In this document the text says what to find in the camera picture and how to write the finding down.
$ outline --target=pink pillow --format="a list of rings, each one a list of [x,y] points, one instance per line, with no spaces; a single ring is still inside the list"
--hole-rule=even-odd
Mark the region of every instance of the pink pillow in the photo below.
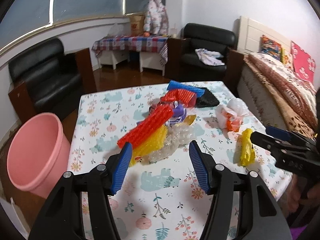
[[[293,67],[295,73],[304,81],[313,83],[316,62],[311,56],[291,41],[291,54],[293,56]]]

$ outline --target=silver bolt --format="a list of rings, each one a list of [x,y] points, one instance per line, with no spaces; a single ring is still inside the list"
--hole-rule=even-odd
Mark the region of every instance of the silver bolt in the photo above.
[[[63,173],[63,177],[65,178],[70,178],[72,175],[72,173],[70,171],[66,171],[65,173]]]
[[[217,164],[216,165],[216,170],[223,171],[224,170],[224,166],[222,164]]]
[[[250,171],[250,176],[256,178],[258,177],[258,173],[256,171]]]
[[[98,166],[97,166],[97,170],[98,171],[104,171],[106,169],[106,166],[104,165],[104,164],[99,164]]]

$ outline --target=plaid tablecloth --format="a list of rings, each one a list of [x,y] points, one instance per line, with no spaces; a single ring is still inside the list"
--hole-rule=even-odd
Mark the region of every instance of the plaid tablecloth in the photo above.
[[[207,87],[225,105],[234,98],[223,82],[188,84]],[[149,106],[164,96],[167,86],[168,84],[141,86],[83,95],[68,170],[74,174],[89,172],[99,163],[105,163],[111,155],[119,153],[120,149],[116,144],[118,139],[136,127],[137,122],[145,119]],[[216,163],[222,163],[231,171],[240,173],[257,171],[276,199],[283,194],[291,180],[291,174],[275,167],[275,159],[269,151],[254,146],[255,163],[247,168],[238,165],[241,132],[251,128],[265,133],[265,127],[253,114],[244,118],[237,133],[219,128],[215,107],[188,108],[187,114],[196,115],[192,124],[196,141],[203,152],[212,155]],[[169,177],[172,180],[168,180],[168,186],[164,187],[157,182]],[[228,240],[235,238],[238,221],[237,193],[234,197]],[[178,148],[172,156],[157,163],[144,166],[137,163],[130,167],[121,190],[109,197],[122,240],[198,240],[207,220],[211,201],[212,196],[206,195],[199,187],[189,158],[188,145]],[[89,208],[87,193],[83,193],[82,212],[86,238],[93,239]]]
[[[98,55],[103,50],[132,50],[137,52],[154,52],[168,62],[167,37],[163,36],[136,36],[116,37],[96,41],[92,50]]]

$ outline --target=pink trash can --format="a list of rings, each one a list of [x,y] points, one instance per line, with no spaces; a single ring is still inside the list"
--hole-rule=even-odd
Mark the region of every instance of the pink trash can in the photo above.
[[[70,143],[62,123],[52,113],[28,120],[14,136],[9,148],[7,170],[12,184],[47,198],[67,170]]]

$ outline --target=hand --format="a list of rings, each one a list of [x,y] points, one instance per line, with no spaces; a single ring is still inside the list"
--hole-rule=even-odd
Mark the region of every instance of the hand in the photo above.
[[[294,174],[292,176],[291,183],[289,185],[287,203],[289,213],[297,211],[299,204],[306,205],[310,204],[311,207],[316,207],[320,204],[320,182],[314,185],[307,193],[308,199],[300,199],[301,192],[298,188],[298,176]]]

